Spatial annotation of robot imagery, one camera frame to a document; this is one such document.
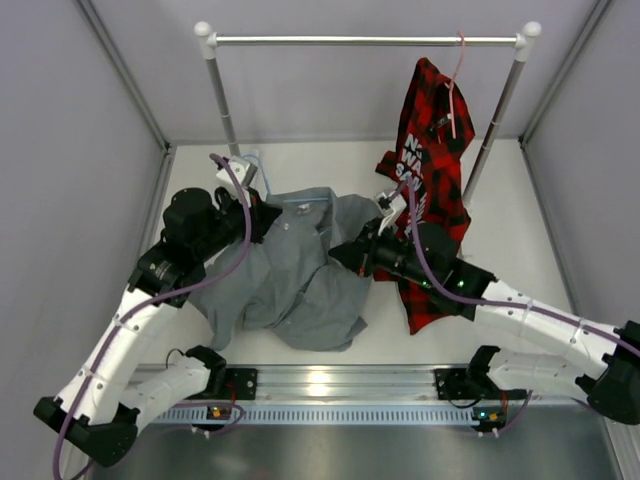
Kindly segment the grey button shirt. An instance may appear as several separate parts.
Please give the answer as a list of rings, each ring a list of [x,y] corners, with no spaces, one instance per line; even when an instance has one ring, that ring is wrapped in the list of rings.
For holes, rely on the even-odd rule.
[[[332,227],[328,241],[269,231],[249,251],[231,245],[208,266],[209,277],[225,278],[189,300],[209,322],[213,349],[225,349],[242,328],[270,330],[297,350],[344,351],[366,329],[361,314],[371,280],[344,269],[328,252],[354,240],[380,211],[369,198],[332,193],[331,210],[323,215]]]

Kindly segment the light blue wire hanger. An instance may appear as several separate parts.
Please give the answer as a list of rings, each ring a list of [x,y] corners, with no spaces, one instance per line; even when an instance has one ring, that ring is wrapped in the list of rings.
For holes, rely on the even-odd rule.
[[[328,241],[331,223],[323,224],[323,215],[329,213],[334,200],[332,190],[326,186],[314,186],[302,190],[275,194],[270,186],[262,160],[254,154],[246,154],[243,159],[256,167],[262,176],[266,197],[261,204],[260,218],[253,220],[252,241],[262,243],[269,231],[275,234],[300,233],[314,235],[321,241]]]

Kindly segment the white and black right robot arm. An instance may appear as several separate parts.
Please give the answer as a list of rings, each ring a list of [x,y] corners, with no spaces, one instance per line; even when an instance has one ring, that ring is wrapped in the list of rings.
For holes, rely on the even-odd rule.
[[[541,348],[530,354],[480,347],[465,384],[478,396],[528,390],[583,402],[627,425],[639,422],[639,325],[598,323],[537,301],[457,254],[439,226],[421,223],[401,239],[368,222],[352,240],[330,249],[346,269],[370,276],[392,274],[425,293],[446,315],[507,332]]]

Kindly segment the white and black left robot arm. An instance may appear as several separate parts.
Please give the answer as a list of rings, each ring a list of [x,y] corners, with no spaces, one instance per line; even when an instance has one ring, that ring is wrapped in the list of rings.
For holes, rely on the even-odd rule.
[[[191,397],[213,399],[227,384],[226,362],[211,348],[188,349],[173,366],[137,387],[132,375],[161,330],[189,295],[207,286],[205,264],[238,243],[264,240],[281,207],[247,188],[232,196],[219,187],[183,189],[163,212],[159,241],[129,278],[104,335],[74,378],[55,396],[41,398],[35,416],[104,468],[118,464],[157,417]]]

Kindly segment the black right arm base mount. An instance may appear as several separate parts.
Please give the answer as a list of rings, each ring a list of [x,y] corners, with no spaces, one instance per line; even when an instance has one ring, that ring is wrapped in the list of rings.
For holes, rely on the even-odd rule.
[[[489,400],[495,388],[488,378],[466,368],[440,368],[434,371],[439,400]]]

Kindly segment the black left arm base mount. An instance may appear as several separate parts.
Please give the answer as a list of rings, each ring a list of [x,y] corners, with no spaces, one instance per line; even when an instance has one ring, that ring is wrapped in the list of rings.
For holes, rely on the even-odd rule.
[[[252,401],[256,399],[258,370],[255,368],[227,368],[219,386],[194,396],[194,399],[222,401]]]

